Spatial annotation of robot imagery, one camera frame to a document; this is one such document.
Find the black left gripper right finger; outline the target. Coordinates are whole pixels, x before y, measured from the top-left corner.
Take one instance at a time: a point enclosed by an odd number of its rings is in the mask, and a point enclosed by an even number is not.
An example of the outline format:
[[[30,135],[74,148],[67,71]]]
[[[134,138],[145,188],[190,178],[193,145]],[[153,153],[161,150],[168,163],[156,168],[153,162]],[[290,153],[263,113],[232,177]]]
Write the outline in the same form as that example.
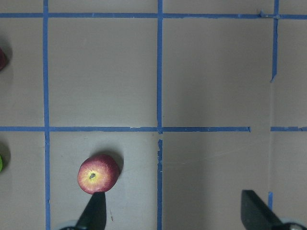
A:
[[[241,192],[241,222],[246,230],[277,230],[283,226],[253,190]]]

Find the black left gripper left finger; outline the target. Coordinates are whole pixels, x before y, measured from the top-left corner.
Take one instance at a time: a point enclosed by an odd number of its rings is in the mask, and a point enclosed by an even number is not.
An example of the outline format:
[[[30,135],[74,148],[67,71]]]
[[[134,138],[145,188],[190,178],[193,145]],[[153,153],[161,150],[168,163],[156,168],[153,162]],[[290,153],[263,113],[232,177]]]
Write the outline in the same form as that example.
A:
[[[106,196],[96,192],[90,198],[76,225],[78,230],[104,230],[106,227]]]

